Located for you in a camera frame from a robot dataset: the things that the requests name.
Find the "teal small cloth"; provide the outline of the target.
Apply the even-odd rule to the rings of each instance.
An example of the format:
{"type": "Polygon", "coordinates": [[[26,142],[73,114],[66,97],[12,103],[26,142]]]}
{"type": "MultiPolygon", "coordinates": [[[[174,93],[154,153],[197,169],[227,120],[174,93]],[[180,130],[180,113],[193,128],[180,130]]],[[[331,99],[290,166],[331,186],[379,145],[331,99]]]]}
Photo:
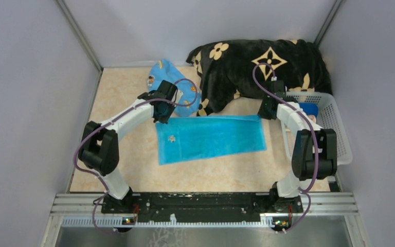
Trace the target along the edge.
{"type": "Polygon", "coordinates": [[[176,117],[155,127],[160,165],[267,149],[257,115],[176,117]]]}

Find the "dark blue towel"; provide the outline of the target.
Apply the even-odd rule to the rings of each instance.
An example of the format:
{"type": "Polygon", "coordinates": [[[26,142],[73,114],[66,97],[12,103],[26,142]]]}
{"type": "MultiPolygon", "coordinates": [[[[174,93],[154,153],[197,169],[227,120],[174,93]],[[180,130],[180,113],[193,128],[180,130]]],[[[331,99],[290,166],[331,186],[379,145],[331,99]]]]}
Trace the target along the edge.
{"type": "Polygon", "coordinates": [[[313,115],[314,117],[318,116],[319,108],[316,104],[309,102],[300,102],[299,106],[306,115],[313,115]]]}

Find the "grey orange printed cloth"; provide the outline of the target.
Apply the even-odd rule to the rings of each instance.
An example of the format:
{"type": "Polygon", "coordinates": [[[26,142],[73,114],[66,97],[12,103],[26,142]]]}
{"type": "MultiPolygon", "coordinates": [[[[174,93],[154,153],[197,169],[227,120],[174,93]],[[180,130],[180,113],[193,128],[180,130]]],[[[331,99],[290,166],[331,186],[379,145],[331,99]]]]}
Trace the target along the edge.
{"type": "Polygon", "coordinates": [[[317,118],[314,115],[308,115],[308,118],[313,122],[313,123],[317,123],[317,118]]]}

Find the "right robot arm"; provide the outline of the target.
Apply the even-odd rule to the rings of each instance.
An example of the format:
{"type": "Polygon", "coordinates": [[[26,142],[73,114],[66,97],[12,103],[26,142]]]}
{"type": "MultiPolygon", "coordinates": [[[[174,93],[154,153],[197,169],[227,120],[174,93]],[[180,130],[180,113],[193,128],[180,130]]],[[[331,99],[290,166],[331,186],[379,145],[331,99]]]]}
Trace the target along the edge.
{"type": "Polygon", "coordinates": [[[288,97],[284,83],[272,81],[266,89],[258,115],[265,119],[278,119],[295,135],[291,157],[291,171],[273,185],[269,198],[270,208],[284,211],[290,201],[302,192],[309,192],[316,180],[334,176],[337,172],[337,135],[333,129],[316,124],[302,106],[288,97]]]}

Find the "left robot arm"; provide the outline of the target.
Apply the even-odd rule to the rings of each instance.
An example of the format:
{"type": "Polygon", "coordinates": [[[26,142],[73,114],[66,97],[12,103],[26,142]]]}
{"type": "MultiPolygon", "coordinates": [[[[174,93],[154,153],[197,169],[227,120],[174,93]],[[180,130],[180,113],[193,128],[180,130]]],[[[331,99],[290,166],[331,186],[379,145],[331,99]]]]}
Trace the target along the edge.
{"type": "Polygon", "coordinates": [[[163,80],[156,90],[142,93],[117,115],[102,122],[90,121],[84,128],[77,158],[90,171],[99,175],[108,197],[121,213],[129,212],[134,200],[132,189],[118,168],[119,143],[129,132],[149,119],[167,124],[176,108],[178,96],[177,86],[163,80]]]}

